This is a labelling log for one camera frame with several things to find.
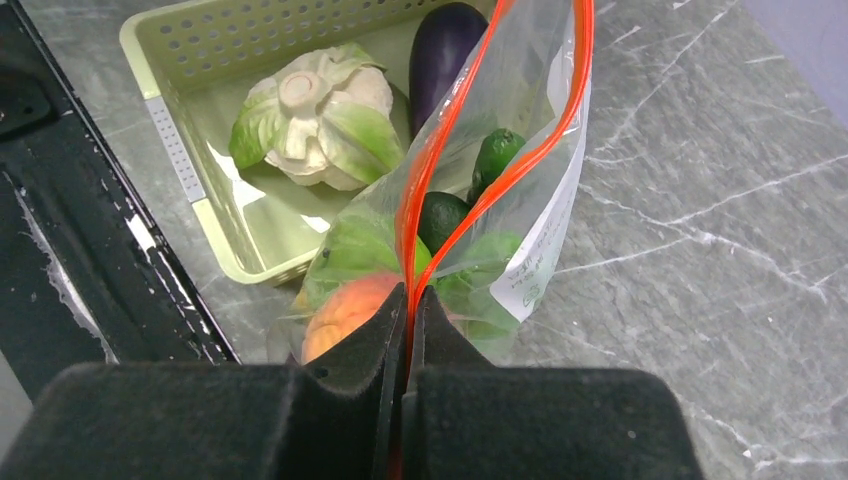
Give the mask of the clear zip bag orange zipper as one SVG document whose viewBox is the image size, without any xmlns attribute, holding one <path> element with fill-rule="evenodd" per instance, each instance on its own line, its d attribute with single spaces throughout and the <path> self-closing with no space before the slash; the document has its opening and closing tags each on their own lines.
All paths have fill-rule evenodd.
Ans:
<svg viewBox="0 0 848 480">
<path fill-rule="evenodd" d="M 271 362 L 305 364 L 370 318 L 397 285 L 432 288 L 450 323 L 500 360 L 537 308 L 568 229 L 585 154 L 590 1 L 465 2 L 428 12 L 412 39 L 414 136 L 404 161 L 334 220 Z"/>
</svg>

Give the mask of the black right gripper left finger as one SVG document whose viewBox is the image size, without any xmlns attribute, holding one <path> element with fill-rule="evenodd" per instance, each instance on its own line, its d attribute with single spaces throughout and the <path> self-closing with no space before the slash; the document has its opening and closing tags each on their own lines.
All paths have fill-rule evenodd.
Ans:
<svg viewBox="0 0 848 480">
<path fill-rule="evenodd" d="M 406 289 L 398 283 L 377 312 L 317 359 L 302 364 L 326 389 L 357 395 L 381 376 L 390 339 L 406 313 Z"/>
</svg>

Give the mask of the dark green avocado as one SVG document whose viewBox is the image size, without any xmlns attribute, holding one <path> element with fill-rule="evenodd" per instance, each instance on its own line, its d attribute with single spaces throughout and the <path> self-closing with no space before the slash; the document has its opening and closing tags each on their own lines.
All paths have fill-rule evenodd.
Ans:
<svg viewBox="0 0 848 480">
<path fill-rule="evenodd" d="M 435 255 L 470 212 L 470 205 L 446 192 L 428 192 L 423 200 L 418 237 Z"/>
</svg>

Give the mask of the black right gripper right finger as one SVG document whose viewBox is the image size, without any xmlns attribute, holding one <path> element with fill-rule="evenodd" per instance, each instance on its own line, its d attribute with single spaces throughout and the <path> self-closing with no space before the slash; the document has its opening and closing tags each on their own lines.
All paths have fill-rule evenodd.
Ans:
<svg viewBox="0 0 848 480">
<path fill-rule="evenodd" d="M 417 389 L 416 375 L 425 367 L 493 367 L 448 318 L 432 286 L 424 289 L 407 321 L 405 355 L 407 391 Z"/>
</svg>

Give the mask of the orange red peach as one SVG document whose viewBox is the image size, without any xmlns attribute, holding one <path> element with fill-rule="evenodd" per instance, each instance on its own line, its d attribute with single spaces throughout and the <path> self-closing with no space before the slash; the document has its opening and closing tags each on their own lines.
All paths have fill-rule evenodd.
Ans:
<svg viewBox="0 0 848 480">
<path fill-rule="evenodd" d="M 374 273 L 336 290 L 310 320 L 301 346 L 301 363 L 309 363 L 368 321 L 401 282 L 394 273 Z"/>
</svg>

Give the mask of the green cucumber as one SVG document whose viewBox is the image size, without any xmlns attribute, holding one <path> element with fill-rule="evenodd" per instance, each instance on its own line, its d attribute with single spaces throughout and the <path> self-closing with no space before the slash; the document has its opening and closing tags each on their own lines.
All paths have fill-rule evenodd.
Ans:
<svg viewBox="0 0 848 480">
<path fill-rule="evenodd" d="M 525 144 L 526 140 L 521 135 L 505 128 L 493 131 L 482 141 L 466 197 L 470 205 L 478 201 Z"/>
</svg>

